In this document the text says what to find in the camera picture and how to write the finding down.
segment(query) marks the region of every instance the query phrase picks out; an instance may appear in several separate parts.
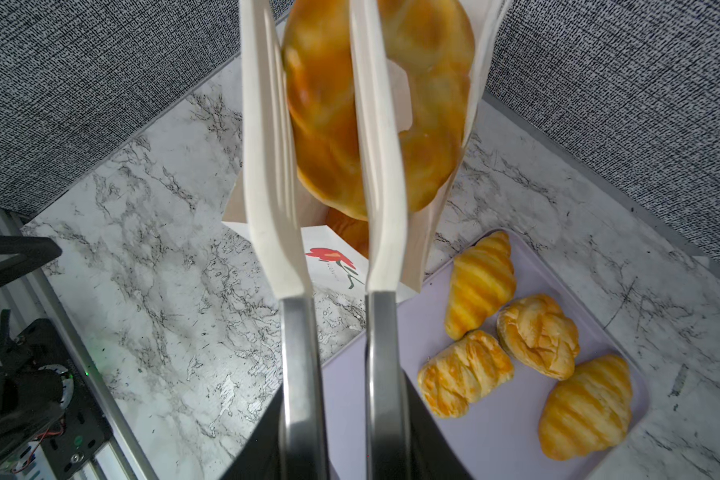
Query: flower illustration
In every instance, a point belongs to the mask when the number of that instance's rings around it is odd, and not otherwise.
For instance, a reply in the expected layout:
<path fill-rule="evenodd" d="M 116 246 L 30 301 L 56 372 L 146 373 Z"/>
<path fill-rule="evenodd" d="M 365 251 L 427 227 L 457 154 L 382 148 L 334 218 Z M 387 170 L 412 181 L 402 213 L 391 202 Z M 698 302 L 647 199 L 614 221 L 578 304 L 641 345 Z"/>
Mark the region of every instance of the flower illustration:
<path fill-rule="evenodd" d="M 336 265 L 340 266 L 349 278 L 349 289 L 355 288 L 355 282 L 365 285 L 358 278 L 358 273 L 355 272 L 355 264 L 353 264 L 349 258 L 344 256 L 338 250 L 331 250 L 329 248 L 310 248 L 307 256 L 314 256 L 321 262 L 336 262 Z"/>

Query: pastry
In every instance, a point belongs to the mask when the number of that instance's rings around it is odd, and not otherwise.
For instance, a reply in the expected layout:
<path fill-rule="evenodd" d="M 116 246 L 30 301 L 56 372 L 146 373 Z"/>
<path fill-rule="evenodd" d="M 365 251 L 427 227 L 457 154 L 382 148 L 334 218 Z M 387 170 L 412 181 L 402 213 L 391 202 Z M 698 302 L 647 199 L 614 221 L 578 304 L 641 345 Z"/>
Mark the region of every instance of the pastry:
<path fill-rule="evenodd" d="M 368 222 L 346 216 L 335 208 L 328 209 L 326 225 L 358 253 L 368 258 Z"/>
<path fill-rule="evenodd" d="M 574 374 L 579 330 L 551 296 L 539 293 L 516 300 L 496 323 L 504 350 L 524 365 L 553 379 Z"/>
<path fill-rule="evenodd" d="M 455 418 L 513 376 L 496 339 L 476 330 L 430 359 L 418 372 L 418 388 L 432 413 Z"/>
<path fill-rule="evenodd" d="M 517 285 L 505 232 L 494 232 L 454 260 L 445 332 L 459 340 L 512 300 Z"/>
<path fill-rule="evenodd" d="M 630 426 L 631 402 L 623 358 L 605 355 L 577 366 L 547 398 L 539 420 L 541 451 L 563 461 L 618 445 Z"/>
<path fill-rule="evenodd" d="M 408 208 L 427 206 L 461 157 L 474 34 L 459 0 L 378 0 L 387 56 L 408 75 L 400 133 Z M 296 0 L 282 40 L 298 178 L 318 200 L 367 220 L 355 117 L 348 0 Z"/>

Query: purple tray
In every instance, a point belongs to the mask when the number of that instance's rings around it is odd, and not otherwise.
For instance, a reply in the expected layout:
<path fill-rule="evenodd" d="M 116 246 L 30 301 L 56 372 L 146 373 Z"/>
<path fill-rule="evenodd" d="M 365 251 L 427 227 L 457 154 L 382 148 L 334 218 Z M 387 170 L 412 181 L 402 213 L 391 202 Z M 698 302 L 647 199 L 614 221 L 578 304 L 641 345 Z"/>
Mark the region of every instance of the purple tray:
<path fill-rule="evenodd" d="M 617 352 L 628 361 L 634 394 L 632 430 L 650 405 L 642 371 L 523 239 L 505 231 L 518 280 L 515 298 L 547 293 L 557 300 L 579 329 L 581 352 L 576 363 L 608 352 Z M 452 261 L 443 265 L 425 281 L 419 295 L 398 306 L 400 363 L 414 384 L 422 365 L 453 342 L 443 328 L 452 269 Z M 481 328 L 495 336 L 495 317 L 488 318 Z M 365 478 L 364 358 L 365 332 L 328 360 L 322 370 L 328 455 L 342 480 Z M 611 449 L 566 462 L 548 459 L 539 445 L 538 422 L 556 381 L 517 360 L 513 364 L 514 379 L 470 405 L 467 415 L 436 418 L 448 444 L 475 478 L 585 478 Z"/>

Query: tongs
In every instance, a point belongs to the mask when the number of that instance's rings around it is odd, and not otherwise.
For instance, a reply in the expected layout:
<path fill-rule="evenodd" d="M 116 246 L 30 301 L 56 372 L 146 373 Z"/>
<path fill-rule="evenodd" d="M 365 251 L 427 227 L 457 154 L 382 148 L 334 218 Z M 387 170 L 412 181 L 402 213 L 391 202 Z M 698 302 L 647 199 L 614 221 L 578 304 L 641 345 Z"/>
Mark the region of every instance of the tongs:
<path fill-rule="evenodd" d="M 365 283 L 368 476 L 409 478 L 410 423 L 406 380 L 398 358 L 395 302 L 408 228 L 402 155 L 378 6 L 375 1 L 350 0 L 350 17 L 370 226 L 370 267 Z M 280 304 L 279 470 L 290 478 L 327 478 L 315 308 L 296 216 L 296 156 L 285 78 L 268 1 L 241 0 L 240 27 L 246 218 L 251 243 Z"/>

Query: marble surface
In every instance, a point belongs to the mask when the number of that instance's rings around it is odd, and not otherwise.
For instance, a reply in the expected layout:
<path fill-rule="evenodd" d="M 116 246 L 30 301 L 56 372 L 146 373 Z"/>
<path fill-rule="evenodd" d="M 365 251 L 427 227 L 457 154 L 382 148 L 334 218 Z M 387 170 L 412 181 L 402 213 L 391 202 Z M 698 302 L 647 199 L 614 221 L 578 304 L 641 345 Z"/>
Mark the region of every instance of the marble surface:
<path fill-rule="evenodd" d="M 213 479 L 282 377 L 276 302 L 220 223 L 241 158 L 235 60 L 25 227 L 157 474 Z M 522 233 L 638 361 L 653 411 L 594 478 L 720 478 L 720 281 L 482 103 L 428 269 Z M 320 352 L 365 325 L 316 293 Z"/>

